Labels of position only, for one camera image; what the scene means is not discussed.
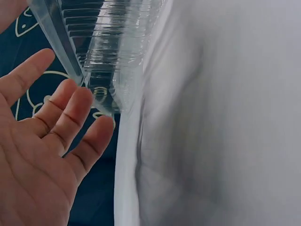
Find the finger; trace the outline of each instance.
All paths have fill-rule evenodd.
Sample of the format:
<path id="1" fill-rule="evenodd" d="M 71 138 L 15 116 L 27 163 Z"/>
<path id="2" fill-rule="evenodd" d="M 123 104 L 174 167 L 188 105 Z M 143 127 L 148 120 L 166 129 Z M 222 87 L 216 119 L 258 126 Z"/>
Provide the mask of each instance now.
<path id="1" fill-rule="evenodd" d="M 92 93 L 87 88 L 80 87 L 74 92 L 53 129 L 43 137 L 51 151 L 65 154 L 88 117 L 92 101 Z"/>
<path id="2" fill-rule="evenodd" d="M 55 55 L 50 49 L 34 54 L 8 75 L 0 78 L 0 93 L 12 106 L 53 62 Z"/>
<path id="3" fill-rule="evenodd" d="M 0 0 L 0 34 L 25 10 L 26 0 Z"/>
<path id="4" fill-rule="evenodd" d="M 55 126 L 77 87 L 72 79 L 62 81 L 41 109 L 32 118 L 19 121 L 19 124 L 40 138 L 44 137 Z"/>
<path id="5" fill-rule="evenodd" d="M 79 184 L 105 151 L 113 131 L 113 119 L 107 116 L 99 117 L 79 145 L 66 155 L 65 160 L 73 169 Z"/>

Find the white fabric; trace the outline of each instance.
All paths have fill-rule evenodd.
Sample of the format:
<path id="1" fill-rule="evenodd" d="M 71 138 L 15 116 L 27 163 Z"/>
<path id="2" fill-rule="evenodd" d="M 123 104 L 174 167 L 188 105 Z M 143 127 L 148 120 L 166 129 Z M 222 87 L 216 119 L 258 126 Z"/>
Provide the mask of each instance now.
<path id="1" fill-rule="evenodd" d="M 121 123 L 124 140 L 142 117 L 118 146 L 117 226 L 301 224 L 300 12 L 299 0 L 174 0 L 142 114 Z"/>

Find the bedsheet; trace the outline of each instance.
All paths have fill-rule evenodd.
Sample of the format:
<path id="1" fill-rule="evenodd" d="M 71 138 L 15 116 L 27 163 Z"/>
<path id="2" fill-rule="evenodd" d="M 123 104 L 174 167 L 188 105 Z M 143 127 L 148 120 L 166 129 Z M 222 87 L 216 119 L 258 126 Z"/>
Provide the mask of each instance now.
<path id="1" fill-rule="evenodd" d="M 50 48 L 42 30 L 29 8 L 0 35 L 0 76 L 9 73 L 29 56 L 42 48 Z M 58 84 L 68 78 L 56 58 L 47 71 L 33 84 L 27 93 L 12 106 L 17 120 L 31 117 L 51 95 Z M 72 149 L 101 112 L 91 109 L 83 129 L 75 138 Z M 116 146 L 119 115 L 115 116 L 116 129 L 101 159 L 79 186 L 70 214 L 70 226 L 113 226 L 113 195 Z"/>

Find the hand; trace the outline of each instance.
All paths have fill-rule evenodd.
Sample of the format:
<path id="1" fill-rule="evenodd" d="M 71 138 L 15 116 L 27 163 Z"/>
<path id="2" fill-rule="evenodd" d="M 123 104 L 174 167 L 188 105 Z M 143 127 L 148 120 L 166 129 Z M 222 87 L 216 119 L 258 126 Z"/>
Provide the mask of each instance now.
<path id="1" fill-rule="evenodd" d="M 12 104 L 54 59 L 44 49 L 0 78 L 0 225 L 65 226 L 75 193 L 113 134 L 110 117 L 98 118 L 65 158 L 87 118 L 92 94 L 64 80 L 29 119 L 15 121 Z"/>

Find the blue patterned fabric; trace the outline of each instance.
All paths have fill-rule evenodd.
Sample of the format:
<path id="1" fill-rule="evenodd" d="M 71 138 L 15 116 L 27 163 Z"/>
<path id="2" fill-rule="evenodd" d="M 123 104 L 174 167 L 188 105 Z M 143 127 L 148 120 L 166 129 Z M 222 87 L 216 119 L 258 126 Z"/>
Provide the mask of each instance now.
<path id="1" fill-rule="evenodd" d="M 51 47 L 29 8 L 0 35 L 0 43 L 0 76 L 9 73 L 37 51 Z M 16 119 L 32 117 L 32 114 L 37 112 L 52 95 L 58 84 L 67 77 L 63 66 L 56 58 L 47 71 L 12 107 Z M 91 109 L 71 149 L 80 141 L 95 118 L 100 115 L 99 111 Z M 118 115 L 115 116 L 116 129 L 110 145 L 78 189 L 70 214 L 70 226 L 114 225 L 114 171 L 119 119 Z"/>

